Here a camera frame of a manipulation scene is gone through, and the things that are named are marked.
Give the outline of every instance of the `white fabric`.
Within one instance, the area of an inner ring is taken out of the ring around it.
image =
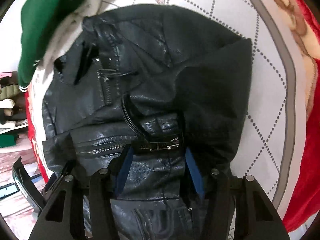
[[[13,128],[16,126],[14,121],[6,121],[5,124],[0,124],[0,129]]]
[[[14,101],[10,98],[6,98],[0,101],[0,108],[13,108]]]

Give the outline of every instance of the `red fabric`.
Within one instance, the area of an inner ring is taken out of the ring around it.
[[[306,22],[320,43],[320,25],[303,0],[297,0]],[[315,59],[318,73],[320,60]],[[307,122],[306,144],[298,182],[293,191],[283,223],[291,232],[320,209],[320,74],[316,83],[314,106]]]
[[[35,138],[35,127],[33,126],[33,123],[31,121],[31,117],[30,117],[28,97],[29,97],[29,93],[26,92],[25,99],[26,99],[26,114],[27,114],[27,119],[28,119],[28,138],[31,141],[31,146],[32,146],[33,152],[35,154],[35,157],[37,159],[37,163],[38,163],[42,178],[44,179],[44,182],[47,183],[49,180],[47,172],[45,171],[45,168],[42,164],[42,161],[40,160],[39,155],[37,154],[37,151],[35,149],[35,145],[32,143],[32,139],[35,141],[35,139],[34,139]]]
[[[320,43],[320,25],[318,21],[316,20],[315,16],[309,9],[309,7],[306,5],[306,3],[303,0],[296,0],[303,16],[306,20],[306,22],[310,25],[311,29],[315,33],[316,37],[318,38],[318,42]]]

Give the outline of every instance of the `metal screw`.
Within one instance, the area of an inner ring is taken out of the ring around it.
[[[102,169],[99,171],[99,173],[100,173],[101,175],[105,175],[105,174],[108,173],[108,169],[107,169],[107,168],[102,168]]]
[[[245,176],[245,178],[247,181],[254,181],[254,176],[252,176],[252,175],[247,175],[247,176]]]
[[[211,174],[218,175],[220,172],[217,169],[212,169]]]
[[[73,180],[73,176],[72,175],[67,175],[66,177],[65,177],[65,181],[66,182],[70,182],[70,181],[72,181]]]

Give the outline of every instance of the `folded clothes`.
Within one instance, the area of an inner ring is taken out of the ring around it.
[[[9,85],[18,84],[18,72],[17,71],[13,71],[10,74],[11,74],[11,76],[0,77],[0,85],[1,85],[1,87],[2,86],[9,86]]]
[[[7,116],[6,119],[10,121],[26,120],[27,114],[26,111],[19,111],[18,113],[13,114],[12,116]]]
[[[4,77],[12,77],[12,73],[11,72],[0,73],[0,78],[4,78]]]
[[[12,108],[1,108],[4,111],[4,115],[8,117],[13,116],[13,110]]]
[[[0,129],[9,129],[9,128],[14,128],[15,126],[16,126],[16,122],[6,121],[5,124],[0,124]]]
[[[7,98],[13,98],[20,93],[19,85],[10,85],[1,87],[0,91],[0,100],[4,100]]]
[[[14,107],[14,101],[12,99],[5,99],[0,101],[0,108],[13,108]]]
[[[4,109],[0,108],[0,124],[5,124],[6,121],[7,121],[7,118],[4,113]]]
[[[84,0],[27,0],[21,11],[19,85],[25,92],[57,26]]]

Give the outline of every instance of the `pink fabric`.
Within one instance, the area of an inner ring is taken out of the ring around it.
[[[12,73],[11,72],[0,73],[0,78],[4,78],[4,77],[12,77]]]

